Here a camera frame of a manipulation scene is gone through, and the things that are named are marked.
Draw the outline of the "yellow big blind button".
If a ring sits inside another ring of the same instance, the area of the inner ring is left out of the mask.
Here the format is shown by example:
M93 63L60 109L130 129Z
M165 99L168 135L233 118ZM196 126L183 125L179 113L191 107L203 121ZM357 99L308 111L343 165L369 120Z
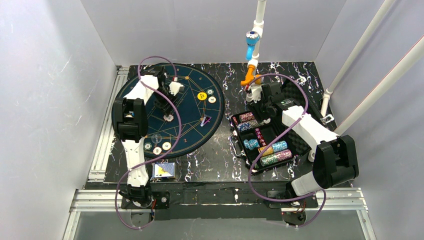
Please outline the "yellow big blind button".
M208 98L208 94L206 92L199 92L197 94L197 99L199 101L205 101Z

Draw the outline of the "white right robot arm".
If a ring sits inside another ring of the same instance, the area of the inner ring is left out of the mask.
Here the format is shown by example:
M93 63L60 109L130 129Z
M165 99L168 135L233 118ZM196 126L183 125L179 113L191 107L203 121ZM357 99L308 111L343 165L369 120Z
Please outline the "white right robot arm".
M278 82L263 84L259 100L251 107L259 120L270 119L284 133L296 133L310 148L312 170L286 184L284 199L299 199L359 176L354 139L327 129L307 113L307 108L307 103L300 105L285 96Z

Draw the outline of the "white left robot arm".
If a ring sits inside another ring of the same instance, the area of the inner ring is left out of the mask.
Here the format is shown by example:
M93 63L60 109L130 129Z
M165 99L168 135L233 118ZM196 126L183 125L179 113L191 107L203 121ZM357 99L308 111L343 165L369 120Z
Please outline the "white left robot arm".
M165 67L161 66L140 71L116 96L112 105L112 128L124 148L130 187L146 187L150 179L143 149L149 130L147 107L154 106L165 117L171 117L176 110L173 101L183 89L176 79L169 79Z

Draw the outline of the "yellow poker chip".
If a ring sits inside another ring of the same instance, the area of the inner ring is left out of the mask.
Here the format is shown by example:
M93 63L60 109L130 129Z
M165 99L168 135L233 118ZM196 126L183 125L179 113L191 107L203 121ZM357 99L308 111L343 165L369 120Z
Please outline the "yellow poker chip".
M170 150L170 149L171 149L171 147L172 147L172 144L171 144L170 142L168 142L168 141L166 141L166 142L164 142L164 143L162 144L162 149L163 149L163 150L165 150L165 151Z
M217 99L214 96L210 96L208 98L208 102L211 103L211 104L214 104L216 101L217 101Z

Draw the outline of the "green poker chip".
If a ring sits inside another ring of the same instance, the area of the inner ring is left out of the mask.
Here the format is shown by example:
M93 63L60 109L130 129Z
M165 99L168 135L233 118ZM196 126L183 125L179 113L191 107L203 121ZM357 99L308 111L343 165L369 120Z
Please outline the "green poker chip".
M207 93L208 95L212 96L212 95L214 94L214 91L213 91L212 89L208 89L208 90L206 91L206 93Z
M152 144L150 142L147 142L144 144L144 149L145 150L150 150L152 148Z

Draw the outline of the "red and white poker chip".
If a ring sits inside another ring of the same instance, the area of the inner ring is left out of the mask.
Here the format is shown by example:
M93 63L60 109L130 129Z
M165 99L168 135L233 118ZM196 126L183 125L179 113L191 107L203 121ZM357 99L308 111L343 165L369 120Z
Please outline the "red and white poker chip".
M174 120L174 116L173 116L172 114L164 115L164 116L163 116L163 119L164 119L166 122L172 122L172 121Z

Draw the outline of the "clear dealer button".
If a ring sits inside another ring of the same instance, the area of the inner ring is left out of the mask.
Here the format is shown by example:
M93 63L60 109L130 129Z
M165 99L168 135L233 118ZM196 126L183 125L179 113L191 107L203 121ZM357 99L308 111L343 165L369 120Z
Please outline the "clear dealer button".
M163 140L162 135L159 133L155 133L151 136L151 141L155 144L158 145L161 141Z

